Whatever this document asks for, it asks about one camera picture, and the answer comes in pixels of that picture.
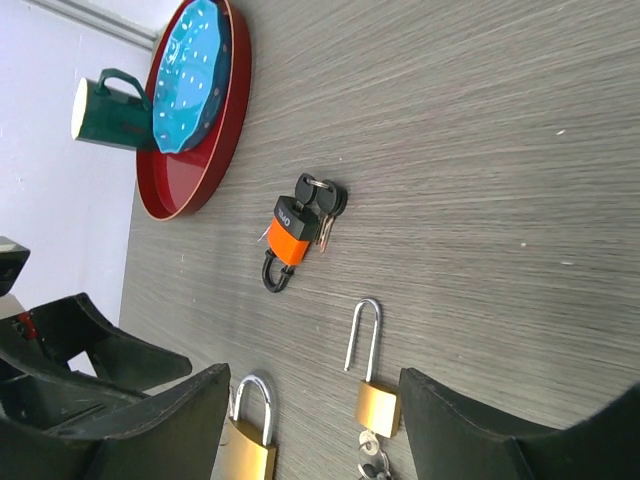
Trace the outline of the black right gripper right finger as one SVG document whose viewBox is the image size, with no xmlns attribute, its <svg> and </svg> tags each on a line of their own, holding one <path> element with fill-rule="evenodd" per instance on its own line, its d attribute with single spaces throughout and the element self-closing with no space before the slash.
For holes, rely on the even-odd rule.
<svg viewBox="0 0 640 480">
<path fill-rule="evenodd" d="M 636 479 L 639 388 L 567 429 L 514 416 L 415 368 L 399 378 L 420 479 Z"/>
</svg>

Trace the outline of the large brass padlock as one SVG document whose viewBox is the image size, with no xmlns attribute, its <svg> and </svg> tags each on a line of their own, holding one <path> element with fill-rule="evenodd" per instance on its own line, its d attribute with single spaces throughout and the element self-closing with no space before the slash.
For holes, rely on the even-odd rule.
<svg viewBox="0 0 640 480">
<path fill-rule="evenodd" d="M 255 387 L 264 405 L 260 426 L 245 418 L 242 408 L 245 394 Z M 244 376 L 234 389 L 229 387 L 223 435 L 212 479 L 273 479 L 277 459 L 274 439 L 278 418 L 278 398 L 269 375 L 254 370 Z"/>
</svg>

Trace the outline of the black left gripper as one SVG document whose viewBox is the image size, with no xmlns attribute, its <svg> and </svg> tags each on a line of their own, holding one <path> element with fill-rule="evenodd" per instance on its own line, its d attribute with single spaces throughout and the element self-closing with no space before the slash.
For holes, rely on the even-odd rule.
<svg viewBox="0 0 640 480">
<path fill-rule="evenodd" d="M 94 375 L 68 361 L 86 353 Z M 1 416 L 64 430 L 192 373 L 190 360 L 110 323 L 86 293 L 1 320 Z"/>
</svg>

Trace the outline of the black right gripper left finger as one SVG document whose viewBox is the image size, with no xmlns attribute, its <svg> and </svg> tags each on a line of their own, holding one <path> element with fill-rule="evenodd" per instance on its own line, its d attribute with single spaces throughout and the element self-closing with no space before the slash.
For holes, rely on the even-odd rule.
<svg viewBox="0 0 640 480">
<path fill-rule="evenodd" d="M 1 416 L 4 479 L 207 479 L 227 412 L 228 364 L 64 430 Z"/>
</svg>

